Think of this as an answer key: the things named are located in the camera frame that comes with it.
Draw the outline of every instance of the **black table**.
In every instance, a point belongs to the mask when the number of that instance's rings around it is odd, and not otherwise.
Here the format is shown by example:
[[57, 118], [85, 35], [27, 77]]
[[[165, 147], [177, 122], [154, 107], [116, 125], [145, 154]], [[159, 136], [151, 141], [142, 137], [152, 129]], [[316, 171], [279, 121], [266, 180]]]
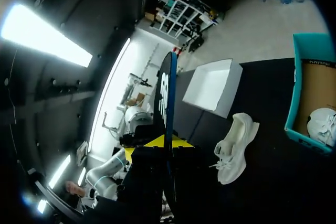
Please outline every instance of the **black table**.
[[294, 84], [294, 59], [267, 60], [241, 64], [243, 74], [228, 119], [182, 102], [193, 71], [177, 78], [174, 128], [180, 137], [200, 146], [209, 165], [213, 154], [232, 124], [234, 113], [245, 112], [260, 123], [255, 140], [245, 151], [247, 167], [229, 185], [217, 181], [210, 168], [203, 177], [225, 210], [267, 210], [275, 214], [293, 213], [327, 216], [333, 213], [334, 158], [325, 158], [287, 138], [287, 119]]

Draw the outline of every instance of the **new balance logo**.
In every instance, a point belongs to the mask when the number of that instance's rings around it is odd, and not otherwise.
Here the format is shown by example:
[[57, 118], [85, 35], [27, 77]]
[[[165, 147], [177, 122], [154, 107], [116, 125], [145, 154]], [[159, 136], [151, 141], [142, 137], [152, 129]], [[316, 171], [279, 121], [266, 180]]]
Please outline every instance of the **new balance logo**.
[[160, 93], [162, 99], [159, 101], [159, 111], [162, 115], [164, 126], [166, 126], [167, 124], [168, 85], [169, 85], [169, 75], [166, 73], [162, 73], [161, 87], [160, 87]]

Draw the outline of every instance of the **white sneaker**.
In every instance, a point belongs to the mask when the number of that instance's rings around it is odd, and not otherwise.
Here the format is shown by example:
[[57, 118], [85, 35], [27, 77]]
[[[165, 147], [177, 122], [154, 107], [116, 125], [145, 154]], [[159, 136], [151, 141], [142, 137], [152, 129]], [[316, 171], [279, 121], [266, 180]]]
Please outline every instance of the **white sneaker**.
[[320, 108], [310, 114], [307, 123], [309, 136], [325, 145], [334, 146], [336, 141], [336, 111]]
[[235, 181], [244, 171], [246, 161], [244, 152], [252, 142], [259, 129], [259, 123], [254, 123], [246, 113], [233, 115], [233, 124], [224, 140], [217, 143], [215, 155], [219, 157], [217, 164], [218, 181], [223, 185]]

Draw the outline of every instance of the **dark ceiling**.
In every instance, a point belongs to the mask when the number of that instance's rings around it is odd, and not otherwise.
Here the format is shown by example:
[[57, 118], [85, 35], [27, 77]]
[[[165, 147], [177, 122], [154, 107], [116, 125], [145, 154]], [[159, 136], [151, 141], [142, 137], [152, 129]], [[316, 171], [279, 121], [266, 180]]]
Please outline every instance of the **dark ceiling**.
[[[142, 16], [142, 0], [40, 0], [37, 7], [36, 1], [9, 0], [1, 8], [24, 3], [93, 55], [84, 68], [0, 40], [0, 136], [19, 169], [33, 167], [48, 177], [88, 141], [102, 88]], [[77, 90], [71, 86], [78, 80]]]

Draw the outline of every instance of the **person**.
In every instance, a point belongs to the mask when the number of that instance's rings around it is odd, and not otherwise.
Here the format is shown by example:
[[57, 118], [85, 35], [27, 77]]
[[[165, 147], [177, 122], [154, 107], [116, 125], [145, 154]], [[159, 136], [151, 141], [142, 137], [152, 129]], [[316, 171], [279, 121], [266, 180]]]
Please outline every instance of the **person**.
[[72, 181], [66, 181], [65, 188], [68, 193], [80, 197], [83, 210], [94, 208], [97, 205], [96, 197], [98, 196], [98, 192], [89, 184], [86, 184], [86, 186], [82, 188]]

